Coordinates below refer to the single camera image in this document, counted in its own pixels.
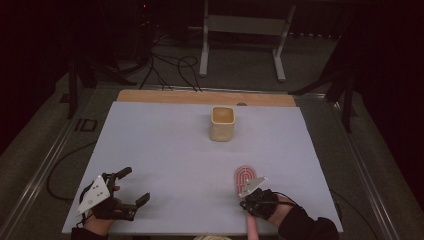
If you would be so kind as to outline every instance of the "pink object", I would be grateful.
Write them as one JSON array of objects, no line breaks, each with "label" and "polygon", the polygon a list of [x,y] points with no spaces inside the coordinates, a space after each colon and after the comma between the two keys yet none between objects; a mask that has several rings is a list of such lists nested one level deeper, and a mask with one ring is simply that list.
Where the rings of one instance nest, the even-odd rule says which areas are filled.
[{"label": "pink object", "polygon": [[[236,194],[240,198],[239,193],[241,193],[244,185],[248,179],[256,178],[255,169],[249,165],[243,165],[239,167],[234,175],[234,180],[236,184]],[[248,240],[259,240],[258,228],[256,226],[256,218],[246,213],[246,224],[247,224],[247,239]]]}]

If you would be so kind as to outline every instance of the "cable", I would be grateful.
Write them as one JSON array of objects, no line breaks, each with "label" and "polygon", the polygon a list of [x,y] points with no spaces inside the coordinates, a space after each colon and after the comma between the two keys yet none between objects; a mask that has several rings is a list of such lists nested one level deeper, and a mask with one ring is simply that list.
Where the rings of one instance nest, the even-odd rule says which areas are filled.
[{"label": "cable", "polygon": [[374,231],[374,229],[372,228],[371,224],[367,221],[367,219],[365,218],[364,215],[362,215],[362,213],[355,207],[353,206],[353,204],[351,204],[346,198],[344,198],[342,195],[338,194],[336,191],[330,189],[330,192],[333,193],[334,195],[336,195],[337,197],[341,198],[344,202],[346,202],[356,213],[358,213],[358,215],[362,218],[362,220],[368,225],[368,227],[370,228],[371,232],[373,233],[375,239],[378,240],[377,237],[377,233]]},{"label": "cable", "polygon": [[77,148],[77,149],[75,149],[75,150],[73,150],[73,151],[71,151],[71,152],[69,152],[69,153],[65,154],[63,157],[59,158],[59,159],[56,161],[56,163],[53,165],[53,168],[50,170],[50,173],[49,173],[49,175],[47,176],[47,180],[46,180],[46,188],[47,188],[47,192],[50,194],[50,196],[52,196],[52,197],[53,197],[53,198],[55,198],[55,199],[65,201],[66,203],[68,203],[68,202],[70,202],[70,201],[73,201],[73,200],[74,200],[74,198],[61,197],[61,196],[58,196],[58,195],[56,195],[55,193],[53,193],[53,191],[50,189],[50,178],[52,177],[53,172],[55,171],[55,169],[57,168],[57,166],[59,166],[59,164],[60,164],[61,162],[63,162],[63,160],[65,160],[65,159],[66,159],[67,157],[69,157],[70,155],[72,155],[72,154],[74,154],[74,153],[76,153],[76,152],[78,152],[78,151],[80,151],[80,150],[82,150],[82,149],[84,149],[84,148],[86,148],[86,147],[89,147],[89,146],[91,146],[91,145],[94,145],[94,144],[96,144],[96,143],[97,143],[97,141],[95,141],[95,142],[91,142],[91,143],[88,143],[88,144],[86,144],[86,145],[84,145],[84,146],[82,146],[82,147],[79,147],[79,148]]},{"label": "cable", "polygon": [[[157,54],[157,53],[153,53],[152,52],[152,55],[153,55],[153,57],[155,57],[155,58],[157,58],[157,59],[159,59],[159,60],[161,60],[161,61],[163,61],[163,62],[165,62],[165,63],[168,63],[168,64],[170,64],[170,65],[172,65],[172,66],[175,66],[175,67],[177,67],[177,69],[178,69],[178,73],[179,73],[179,75],[180,75],[180,77],[183,79],[183,81],[184,82],[186,82],[191,88],[193,88],[193,90],[194,91],[200,91],[200,92],[202,92],[202,89],[200,88],[200,85],[199,85],[199,82],[198,82],[198,80],[197,80],[197,76],[196,76],[196,73],[195,73],[195,71],[194,71],[194,68],[193,68],[193,66],[195,66],[197,63],[198,63],[198,60],[197,60],[197,58],[196,57],[194,57],[194,56],[185,56],[185,57],[182,57],[182,58],[177,58],[177,57],[172,57],[172,56],[166,56],[166,55],[161,55],[161,54]],[[171,61],[168,61],[168,60],[166,60],[165,58],[170,58],[170,59],[174,59],[174,60],[177,60],[177,63],[175,64],[175,63],[173,63],[173,62],[171,62]],[[186,59],[194,59],[194,63],[189,63],[188,61],[186,61]],[[192,73],[193,73],[193,76],[194,76],[194,80],[195,80],[195,82],[196,82],[196,86],[197,86],[197,88],[198,88],[198,90],[196,89],[196,87],[193,85],[193,84],[191,84],[185,77],[184,77],[184,75],[182,74],[182,72],[181,72],[181,68],[190,68],[191,69],[191,71],[192,71]]]}]

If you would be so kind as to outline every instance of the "cup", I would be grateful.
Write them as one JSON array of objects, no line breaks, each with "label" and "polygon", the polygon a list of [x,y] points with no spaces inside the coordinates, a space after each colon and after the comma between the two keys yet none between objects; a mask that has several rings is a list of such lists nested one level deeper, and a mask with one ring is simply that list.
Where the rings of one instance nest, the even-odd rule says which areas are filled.
[{"label": "cup", "polygon": [[236,116],[230,107],[213,107],[211,111],[210,138],[212,141],[228,142],[233,138]]}]

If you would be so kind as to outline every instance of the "person's arm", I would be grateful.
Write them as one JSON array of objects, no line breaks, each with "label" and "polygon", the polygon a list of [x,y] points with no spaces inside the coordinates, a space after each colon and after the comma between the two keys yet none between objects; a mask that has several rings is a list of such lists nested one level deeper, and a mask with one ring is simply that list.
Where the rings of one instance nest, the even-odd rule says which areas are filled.
[{"label": "person's arm", "polygon": [[114,222],[115,220],[97,219],[91,215],[83,228],[72,228],[71,240],[106,240]]},{"label": "person's arm", "polygon": [[[287,198],[278,196],[280,201]],[[338,240],[339,233],[334,223],[326,218],[313,220],[298,206],[279,204],[268,222],[278,228],[278,234],[287,240]]]}]

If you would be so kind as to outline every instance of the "sleeve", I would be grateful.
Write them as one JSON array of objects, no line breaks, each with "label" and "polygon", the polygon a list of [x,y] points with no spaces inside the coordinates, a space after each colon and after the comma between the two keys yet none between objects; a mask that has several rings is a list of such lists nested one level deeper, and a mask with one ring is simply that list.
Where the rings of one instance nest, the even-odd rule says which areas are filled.
[{"label": "sleeve", "polygon": [[303,208],[295,207],[278,227],[278,234],[287,240],[338,240],[334,223],[327,218],[313,220]]},{"label": "sleeve", "polygon": [[107,240],[108,235],[101,236],[85,228],[72,228],[71,240]]}]

